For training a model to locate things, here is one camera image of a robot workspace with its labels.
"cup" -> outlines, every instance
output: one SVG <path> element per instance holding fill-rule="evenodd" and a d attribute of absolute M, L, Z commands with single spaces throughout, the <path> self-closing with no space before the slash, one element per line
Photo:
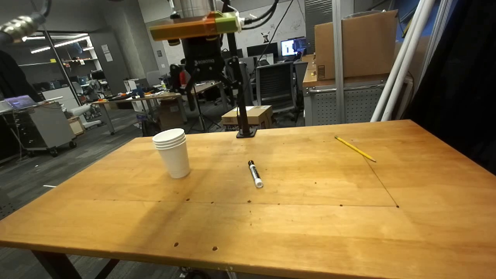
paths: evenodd
<path fill-rule="evenodd" d="M 154 136 L 154 144 L 172 178 L 183 178 L 189 173 L 185 130 L 172 128 L 161 132 Z"/>

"white paper cup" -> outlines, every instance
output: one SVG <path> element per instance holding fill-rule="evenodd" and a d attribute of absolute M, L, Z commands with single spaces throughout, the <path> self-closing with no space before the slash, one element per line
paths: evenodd
<path fill-rule="evenodd" d="M 189 173 L 186 141 L 172 147 L 157 147 L 157 150 L 172 178 L 183 178 Z"/>
<path fill-rule="evenodd" d="M 185 130 L 183 128 L 169 128 L 165 132 L 157 133 L 152 141 L 154 142 L 172 142 L 177 139 L 185 139 Z"/>

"pen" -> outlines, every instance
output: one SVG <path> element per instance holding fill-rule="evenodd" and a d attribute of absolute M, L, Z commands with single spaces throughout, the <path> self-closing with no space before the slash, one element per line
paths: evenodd
<path fill-rule="evenodd" d="M 368 159 L 371 159 L 371 161 L 375 163 L 375 158 L 374 158 L 374 156 L 371 156 L 369 153 L 363 152 L 363 150 L 358 149 L 357 146 L 351 144 L 349 141 L 346 141 L 346 139 L 343 139 L 343 138 L 340 138 L 340 136 L 335 136 L 335 138 L 337 138 L 337 141 L 343 142 L 344 146 L 354 149 L 355 152 L 358 152 L 358 153 L 363 155 L 365 158 L 368 158 Z"/>
<path fill-rule="evenodd" d="M 253 177 L 254 186 L 256 187 L 264 187 L 264 181 L 262 181 L 262 178 L 261 178 L 261 175 L 258 172 L 258 167 L 254 166 L 253 159 L 248 161 L 248 169 L 250 169 L 250 173 Z"/>

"light fixture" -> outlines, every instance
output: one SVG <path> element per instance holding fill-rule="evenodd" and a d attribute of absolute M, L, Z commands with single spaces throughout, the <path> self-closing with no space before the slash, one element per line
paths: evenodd
<path fill-rule="evenodd" d="M 75 40 L 59 42 L 59 43 L 55 43 L 55 48 L 61 48 L 61 46 L 65 46 L 65 45 L 72 45 L 72 43 L 76 43 L 76 42 L 87 40 L 87 39 L 90 39 L 90 37 L 84 35 L 84 37 L 79 37 L 79 39 L 75 39 Z M 50 46 L 36 48 L 36 49 L 31 49 L 31 54 L 44 53 L 44 51 L 48 51 L 48 49 L 50 49 Z"/>
<path fill-rule="evenodd" d="M 78 37 L 84 37 L 84 35 L 89 35 L 86 32 L 79 32 L 79 34 L 50 34 L 50 37 L 53 40 L 73 40 L 73 39 L 78 39 Z M 28 40 L 47 40 L 44 34 L 41 32 L 34 32 L 33 35 L 24 35 L 20 39 L 22 42 L 28 42 Z"/>

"table leg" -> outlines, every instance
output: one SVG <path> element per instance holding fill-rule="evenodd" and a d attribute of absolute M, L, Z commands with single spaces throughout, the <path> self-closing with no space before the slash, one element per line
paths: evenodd
<path fill-rule="evenodd" d="M 104 116 L 106 116 L 106 121 L 107 121 L 107 124 L 109 124 L 110 135 L 115 135 L 115 127 L 113 127 L 113 122 L 112 122 L 112 119 L 110 119 L 110 115 L 109 115 L 109 110 L 107 110 L 106 104 L 103 104 L 103 105 L 99 105 L 99 107 L 104 108 Z"/>
<path fill-rule="evenodd" d="M 205 132 L 203 111 L 202 111 L 202 107 L 200 107 L 200 102 L 199 102 L 199 96 L 197 96 L 197 94 L 196 94 L 196 102 L 197 102 L 197 110 L 199 110 L 199 121 L 200 121 L 202 130 Z"/>
<path fill-rule="evenodd" d="M 228 279 L 237 279 L 237 274 L 234 271 L 227 270 Z"/>
<path fill-rule="evenodd" d="M 36 259 L 44 265 L 53 279 L 81 279 L 81 274 L 65 254 L 33 251 Z"/>
<path fill-rule="evenodd" d="M 118 263 L 118 259 L 110 259 L 95 279 L 106 279 Z"/>
<path fill-rule="evenodd" d="M 230 105 L 228 105 L 227 91 L 225 91 L 223 87 L 220 88 L 220 97 L 222 97 L 222 102 L 223 102 L 223 110 L 228 111 Z"/>

